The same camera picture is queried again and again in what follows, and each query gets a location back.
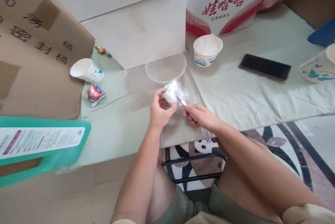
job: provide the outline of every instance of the panda mat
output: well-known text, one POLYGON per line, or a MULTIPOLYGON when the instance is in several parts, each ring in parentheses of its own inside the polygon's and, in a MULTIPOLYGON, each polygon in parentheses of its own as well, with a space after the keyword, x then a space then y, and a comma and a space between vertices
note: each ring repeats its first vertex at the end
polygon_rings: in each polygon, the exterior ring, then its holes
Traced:
MULTIPOLYGON (((242 132, 266 145, 273 155, 298 176, 331 211, 335 211, 335 174, 315 151, 294 122, 277 124, 242 132)), ((165 148, 163 163, 167 160, 189 158, 202 154, 221 154, 217 138, 204 139, 165 148)), ((164 166, 172 180, 204 174, 219 173, 224 169, 221 157, 196 159, 164 166)), ((213 179, 178 184, 183 191, 211 187, 213 179)))

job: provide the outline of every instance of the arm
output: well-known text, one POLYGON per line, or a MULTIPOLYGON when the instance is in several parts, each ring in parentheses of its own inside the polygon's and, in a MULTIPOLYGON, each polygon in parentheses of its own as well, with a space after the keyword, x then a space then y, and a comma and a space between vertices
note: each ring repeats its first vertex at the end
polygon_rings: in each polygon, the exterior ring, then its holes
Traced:
POLYGON ((292 206, 307 203, 326 207, 313 192, 274 156, 226 124, 202 105, 187 105, 184 116, 214 133, 253 188, 279 216, 292 206))
POLYGON ((166 104, 160 96, 165 91, 162 88, 154 93, 149 128, 122 184, 110 223, 120 219, 129 219, 137 224, 146 221, 158 161, 159 138, 163 127, 177 110, 177 104, 164 110, 166 104))

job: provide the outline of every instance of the white paper cup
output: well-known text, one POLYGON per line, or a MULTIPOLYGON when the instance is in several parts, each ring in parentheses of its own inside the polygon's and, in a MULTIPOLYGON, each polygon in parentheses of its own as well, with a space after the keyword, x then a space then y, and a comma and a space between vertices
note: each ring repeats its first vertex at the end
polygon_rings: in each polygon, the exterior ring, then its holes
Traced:
POLYGON ((70 75, 90 83, 97 83, 104 78, 105 73, 90 58, 83 58, 71 67, 70 75))
POLYGON ((329 45, 324 51, 300 65, 299 73, 304 79, 314 83, 335 80, 335 44, 329 45))
POLYGON ((193 44, 193 48, 194 48, 194 63, 196 65, 198 65, 199 67, 208 67, 210 66, 216 56, 218 55, 218 53, 222 50, 222 47, 223 47, 223 42, 220 38, 218 38, 217 36, 214 36, 215 37, 215 42, 216 42, 216 46, 217 46, 217 51, 211 55, 208 55, 204 52, 198 52, 196 49, 197 49, 197 46, 201 43, 201 40, 204 40, 205 37, 208 37, 208 36, 213 36, 213 35, 205 35, 205 36, 202 36, 202 37, 199 37, 197 40, 195 40, 194 44, 193 44))

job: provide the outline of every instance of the clear plastic bowl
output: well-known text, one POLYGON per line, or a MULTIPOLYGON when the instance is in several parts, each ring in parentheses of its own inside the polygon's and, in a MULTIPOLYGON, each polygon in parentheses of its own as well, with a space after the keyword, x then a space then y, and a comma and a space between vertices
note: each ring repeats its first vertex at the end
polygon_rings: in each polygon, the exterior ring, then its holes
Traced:
POLYGON ((186 70, 186 58, 183 54, 146 63, 148 78, 160 84, 168 84, 172 79, 180 78, 186 70))

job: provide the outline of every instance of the table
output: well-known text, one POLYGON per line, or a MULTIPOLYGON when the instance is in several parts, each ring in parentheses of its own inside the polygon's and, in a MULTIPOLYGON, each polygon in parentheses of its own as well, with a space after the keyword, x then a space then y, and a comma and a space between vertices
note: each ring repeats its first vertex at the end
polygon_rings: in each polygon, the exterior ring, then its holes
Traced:
MULTIPOLYGON (((190 102, 204 104, 238 130, 334 114, 335 82, 310 83, 297 71, 301 63, 324 49, 307 41, 313 31, 282 5, 257 15, 248 28, 221 35, 223 49, 207 68, 194 64, 193 43, 188 44, 181 82, 193 94, 190 102), (275 81, 239 69, 246 53, 291 65, 288 80, 275 81)), ((70 169, 136 153, 149 125, 152 94, 161 87, 147 78, 144 66, 122 70, 115 60, 95 51, 92 58, 105 71, 101 87, 108 99, 93 109, 82 101, 81 119, 89 120, 92 129, 70 169)), ((164 128, 162 148, 212 137, 181 114, 182 110, 173 115, 164 128)))

